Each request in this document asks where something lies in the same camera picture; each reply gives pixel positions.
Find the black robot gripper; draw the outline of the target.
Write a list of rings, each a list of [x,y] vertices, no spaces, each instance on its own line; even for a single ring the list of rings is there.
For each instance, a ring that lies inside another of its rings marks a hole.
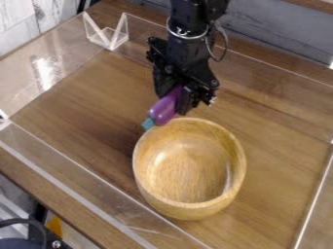
[[[214,41],[209,34],[147,39],[146,57],[154,65],[154,88],[158,98],[174,89],[181,90],[175,105],[177,114],[185,116],[201,102],[210,105],[220,82],[210,68]]]

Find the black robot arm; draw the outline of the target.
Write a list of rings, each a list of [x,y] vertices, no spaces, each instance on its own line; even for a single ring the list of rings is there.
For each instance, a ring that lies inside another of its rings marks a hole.
[[[200,103],[210,105],[220,81],[210,60],[221,62],[229,39],[221,24],[230,0],[170,0],[165,39],[151,36],[147,59],[154,65],[155,93],[165,97],[179,88],[175,113],[185,116]]]

